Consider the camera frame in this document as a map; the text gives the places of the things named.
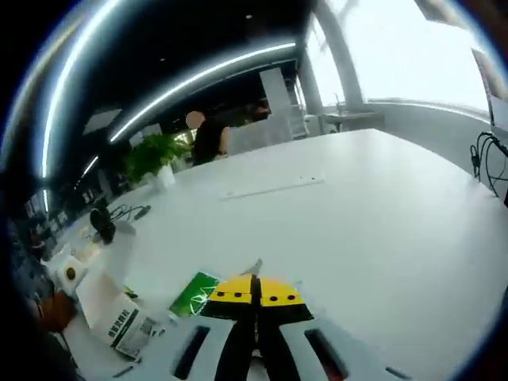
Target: tissue box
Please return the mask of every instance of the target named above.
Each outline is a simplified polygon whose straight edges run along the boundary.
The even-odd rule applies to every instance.
[[[76,289],[92,333],[120,353],[137,358],[156,322],[101,271],[89,272]]]

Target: white wall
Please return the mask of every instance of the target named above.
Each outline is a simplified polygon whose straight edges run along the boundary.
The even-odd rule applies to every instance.
[[[367,105],[372,111],[384,113],[384,131],[421,145],[451,161],[472,174],[469,147],[476,137],[491,126],[467,115],[425,106],[403,104]],[[489,172],[497,176],[503,169],[505,156],[494,145],[489,155]],[[482,164],[482,183],[488,186],[487,175]],[[503,177],[508,178],[508,168]],[[504,200],[508,182],[497,182],[495,188]]]

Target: potted plant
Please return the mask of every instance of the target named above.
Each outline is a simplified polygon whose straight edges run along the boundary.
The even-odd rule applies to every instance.
[[[166,187],[175,182],[171,161],[189,151],[188,144],[176,140],[173,136],[149,135],[127,156],[127,174],[132,183],[139,183],[147,174],[152,174],[148,177],[159,180],[156,187]]]

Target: black ceiling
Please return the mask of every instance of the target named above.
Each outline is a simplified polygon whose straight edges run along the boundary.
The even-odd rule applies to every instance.
[[[51,13],[52,16],[48,15],[48,22],[38,26],[37,38],[26,44],[32,56],[36,46],[48,35],[54,20],[69,9],[69,3],[54,3],[52,9],[38,5],[40,14]],[[108,25],[112,32],[96,38],[97,48],[94,55],[87,58],[89,61],[83,75],[80,79],[70,80],[65,113],[62,114],[64,126],[59,135],[57,170],[49,180],[52,183],[62,183],[79,175],[90,155],[104,149],[111,130],[82,137],[85,124],[96,110],[122,109],[116,118],[121,121],[152,98],[165,83],[185,75],[202,62],[235,49],[245,51],[249,44],[255,44],[253,41],[292,39],[302,42],[312,6],[310,0],[146,0],[132,3],[142,3],[143,6],[130,7],[121,22]],[[24,137],[14,141],[13,161],[18,174],[39,171],[33,167],[39,161],[33,155],[40,154],[33,149],[33,142],[40,138],[40,131],[44,129],[44,112],[41,110],[47,106],[54,79],[74,39],[68,39],[55,55],[45,72],[46,78],[39,82],[31,106],[25,111],[28,116],[18,126]],[[24,62],[18,66],[26,67],[26,57],[29,56],[25,52]],[[294,70],[295,62],[286,63],[283,73],[291,78]],[[239,75],[158,113],[155,121],[167,130],[171,128],[171,121],[190,109],[218,110],[254,102],[263,96],[256,73]]]

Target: ceiling light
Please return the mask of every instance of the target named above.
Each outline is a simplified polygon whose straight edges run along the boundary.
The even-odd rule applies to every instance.
[[[94,157],[92,159],[92,161],[87,165],[87,167],[85,168],[85,171],[83,172],[83,174],[81,175],[81,177],[83,177],[84,175],[86,175],[88,173],[88,171],[94,166],[94,164],[97,162],[98,160],[98,156]]]
[[[130,127],[135,121],[137,121],[140,117],[142,117],[143,115],[145,115],[150,109],[152,109],[153,107],[157,106],[159,103],[161,103],[162,101],[166,100],[167,98],[169,98],[171,95],[173,95],[174,93],[176,93],[177,91],[179,90],[182,90],[184,87],[187,87],[189,86],[190,84],[192,84],[193,82],[196,82],[198,79],[201,79],[203,77],[206,77],[207,75],[217,71],[217,70],[220,70],[222,69],[223,67],[226,67],[226,66],[229,66],[231,64],[235,64],[237,62],[240,62],[240,61],[243,61],[243,60],[246,60],[248,58],[251,58],[251,57],[254,57],[254,56],[259,56],[261,54],[264,54],[264,53],[269,53],[269,52],[275,52],[275,51],[278,51],[278,50],[282,50],[282,49],[287,49],[287,48],[294,48],[296,46],[296,43],[295,42],[290,42],[288,44],[281,44],[281,45],[276,45],[276,46],[271,46],[270,48],[265,48],[265,49],[260,49],[260,50],[256,50],[254,52],[250,52],[250,53],[247,53],[247,54],[244,54],[242,56],[238,56],[236,58],[233,58],[231,60],[227,60],[223,63],[220,63],[218,65],[215,65],[209,69],[206,69],[205,71],[202,71],[192,77],[190,77],[189,79],[183,81],[182,83],[180,83],[178,86],[175,86],[173,88],[171,88],[170,90],[166,91],[164,94],[162,94],[161,96],[159,96],[157,99],[154,99],[152,102],[150,102],[145,108],[143,108],[139,113],[137,113],[136,115],[134,115],[134,117],[132,119],[130,119],[129,121],[127,121],[127,123],[125,123],[111,138],[110,138],[110,142],[113,143],[116,139],[119,138],[119,136],[121,134],[123,134],[128,127]]]
[[[48,119],[46,120],[46,127],[44,130],[44,144],[42,146],[42,177],[48,175],[48,149],[49,149],[49,137],[51,136],[51,130],[55,123],[55,116],[57,115],[57,108],[64,95],[64,88],[67,80],[71,74],[71,70],[74,67],[78,57],[83,52],[85,45],[90,40],[94,32],[100,26],[100,24],[106,19],[115,6],[120,3],[121,0],[109,0],[104,3],[97,13],[91,18],[83,32],[79,35],[78,40],[72,46],[71,53],[69,54],[65,65],[63,66],[60,76],[56,80],[55,90],[52,93],[51,101],[49,104]]]
[[[46,210],[46,213],[49,211],[49,205],[48,205],[48,191],[42,190],[42,197],[44,199],[44,210]]]

